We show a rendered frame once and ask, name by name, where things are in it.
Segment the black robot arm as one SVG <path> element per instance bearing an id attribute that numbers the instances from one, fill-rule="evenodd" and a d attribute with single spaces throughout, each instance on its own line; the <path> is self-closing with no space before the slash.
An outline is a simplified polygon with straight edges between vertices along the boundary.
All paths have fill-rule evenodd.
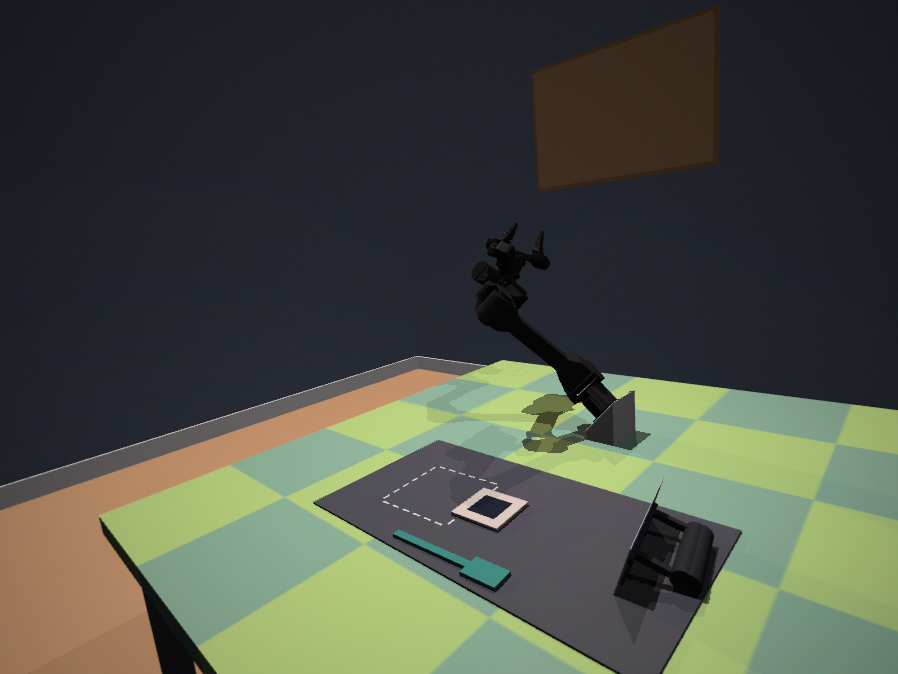
<path id="1" fill-rule="evenodd" d="M 487 253 L 497 258 L 496 266 L 505 265 L 507 271 L 520 259 L 515 254 L 515 247 L 504 241 L 500 241 L 498 245 L 491 244 Z M 474 311 L 477 318 L 496 331 L 511 333 L 553 367 L 567 397 L 574 405 L 581 401 L 597 419 L 612 402 L 618 400 L 601 383 L 605 377 L 589 360 L 584 360 L 573 352 L 564 353 L 519 316 L 518 309 L 528 300 L 528 296 L 514 278 L 500 273 L 484 261 L 474 266 L 472 278 L 483 285 L 475 295 L 477 300 Z"/>

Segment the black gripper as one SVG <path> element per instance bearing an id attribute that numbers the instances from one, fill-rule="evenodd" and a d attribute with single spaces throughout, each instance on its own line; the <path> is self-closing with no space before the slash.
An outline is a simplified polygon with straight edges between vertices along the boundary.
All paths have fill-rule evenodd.
<path id="1" fill-rule="evenodd" d="M 498 245 L 500 243 L 500 241 L 504 241 L 507 244 L 511 244 L 511 241 L 512 241 L 513 236 L 517 229 L 517 225 L 518 224 L 515 223 L 504 235 L 502 235 L 501 237 L 498 237 L 498 238 L 495 237 L 494 238 L 495 240 L 488 238 L 488 240 L 486 242 L 486 248 L 489 249 L 489 247 L 493 243 Z M 509 271 L 505 270 L 506 266 L 501 264 L 498 267 L 499 272 L 506 274 L 506 275 L 514 278 L 515 280 L 517 280 L 520 278 L 519 273 L 520 273 L 522 267 L 525 266 L 525 264 L 526 264 L 525 261 L 530 262 L 535 268 L 546 270 L 549 267 L 551 262 L 543 254 L 543 237 L 544 237 L 544 231 L 541 230 L 541 232 L 537 238 L 537 241 L 535 243 L 535 246 L 531 249 L 533 251 L 533 253 L 531 255 L 529 255 L 529 254 L 525 254 L 525 253 L 515 250 L 516 256 L 520 257 L 518 263 L 511 270 L 508 269 Z"/>

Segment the beige square tile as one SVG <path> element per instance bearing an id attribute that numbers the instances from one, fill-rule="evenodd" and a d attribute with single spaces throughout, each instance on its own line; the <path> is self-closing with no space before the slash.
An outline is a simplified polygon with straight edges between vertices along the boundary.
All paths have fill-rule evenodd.
<path id="1" fill-rule="evenodd" d="M 451 514 L 498 531 L 527 505 L 528 501 L 482 488 Z"/>

